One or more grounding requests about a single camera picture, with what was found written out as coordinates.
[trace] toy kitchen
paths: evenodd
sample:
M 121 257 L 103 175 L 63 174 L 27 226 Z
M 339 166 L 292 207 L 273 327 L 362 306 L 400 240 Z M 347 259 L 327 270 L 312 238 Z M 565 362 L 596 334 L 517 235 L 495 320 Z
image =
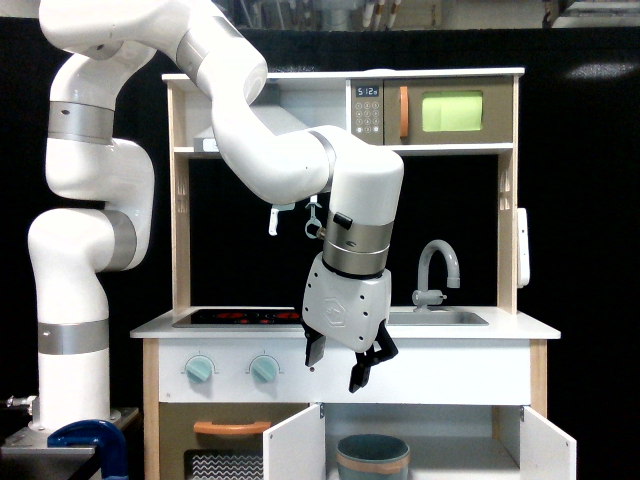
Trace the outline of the toy kitchen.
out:
M 290 306 L 192 304 L 190 161 L 220 156 L 207 129 L 206 97 L 184 75 L 163 77 L 173 310 L 131 333 L 143 341 L 148 480 L 334 480 L 338 443 L 360 434 L 404 441 L 414 480 L 576 478 L 576 441 L 545 418 L 547 341 L 560 332 L 517 310 L 518 287 L 529 275 L 526 215 L 517 201 L 523 74 L 520 68 L 269 74 L 265 99 L 253 108 L 276 134 L 336 125 L 402 157 L 489 156 L 490 171 L 497 171 L 493 305 L 449 306 L 429 290 L 432 256 L 448 259 L 448 287 L 458 286 L 460 274 L 451 246 L 425 238 L 422 256 L 412 261 L 416 304 L 392 303 L 387 323 L 399 353 L 375 366 L 355 393 L 347 388 L 350 349 L 329 340 L 322 361 L 305 366 L 305 332 Z M 392 250 L 402 249 L 394 240 Z

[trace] black induction cooktop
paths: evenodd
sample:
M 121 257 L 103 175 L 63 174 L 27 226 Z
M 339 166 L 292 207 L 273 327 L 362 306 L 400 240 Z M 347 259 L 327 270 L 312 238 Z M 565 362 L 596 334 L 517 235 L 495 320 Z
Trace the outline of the black induction cooktop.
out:
M 220 326 L 269 327 L 300 325 L 300 314 L 293 308 L 201 308 L 173 324 L 176 328 Z

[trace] black curtain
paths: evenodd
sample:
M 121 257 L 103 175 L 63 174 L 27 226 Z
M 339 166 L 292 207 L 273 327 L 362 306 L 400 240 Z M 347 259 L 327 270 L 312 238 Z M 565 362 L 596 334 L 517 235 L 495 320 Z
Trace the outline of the black curtain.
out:
M 272 71 L 525 67 L 519 203 L 529 212 L 532 279 L 519 309 L 562 332 L 549 346 L 549 417 L 578 440 L 580 478 L 638 478 L 640 30 L 244 33 Z M 0 398 L 37 392 L 29 225 L 51 208 L 82 205 L 55 196 L 44 180 L 48 92 L 67 57 L 36 21 L 0 20 Z M 142 405 L 141 343 L 129 331 L 171 308 L 160 76 L 176 71 L 157 54 L 118 99 L 114 134 L 149 152 L 156 198 L 142 265 L 100 276 L 110 302 L 113 405 Z M 194 304 L 295 303 L 320 250 L 302 233 L 307 213 L 281 214 L 280 235 L 270 238 L 269 206 L 222 162 L 194 160 L 191 168 Z M 448 301 L 492 303 L 495 158 L 407 159 L 406 168 L 389 258 L 394 303 L 409 303 L 420 249 L 434 238 L 460 257 L 462 288 L 448 290 Z M 444 286 L 443 262 L 434 261 L 433 284 Z

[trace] teal bowl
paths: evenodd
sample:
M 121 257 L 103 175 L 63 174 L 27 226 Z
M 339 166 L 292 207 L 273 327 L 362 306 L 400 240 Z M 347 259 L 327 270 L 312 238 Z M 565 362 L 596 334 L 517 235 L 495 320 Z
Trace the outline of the teal bowl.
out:
M 340 480 L 407 480 L 409 446 L 387 435 L 351 435 L 338 442 Z

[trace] teal knob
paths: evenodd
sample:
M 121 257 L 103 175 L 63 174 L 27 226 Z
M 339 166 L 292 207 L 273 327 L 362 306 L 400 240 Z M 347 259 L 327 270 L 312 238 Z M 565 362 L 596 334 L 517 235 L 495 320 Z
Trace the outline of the teal knob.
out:
M 251 376 L 258 383 L 273 382 L 278 370 L 278 362 L 268 355 L 260 355 L 251 362 Z
M 213 364 L 207 357 L 193 357 L 187 362 L 187 375 L 196 383 L 206 382 L 213 373 Z

